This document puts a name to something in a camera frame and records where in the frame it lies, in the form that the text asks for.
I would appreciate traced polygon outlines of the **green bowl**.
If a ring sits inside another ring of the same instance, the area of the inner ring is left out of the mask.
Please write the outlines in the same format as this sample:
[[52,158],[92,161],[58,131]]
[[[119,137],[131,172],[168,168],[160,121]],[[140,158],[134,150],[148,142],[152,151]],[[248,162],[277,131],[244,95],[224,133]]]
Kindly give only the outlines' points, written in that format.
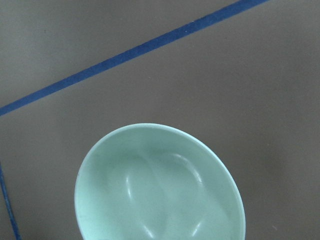
[[74,189],[84,240],[243,240],[246,218],[230,172],[179,129],[137,123],[101,138]]

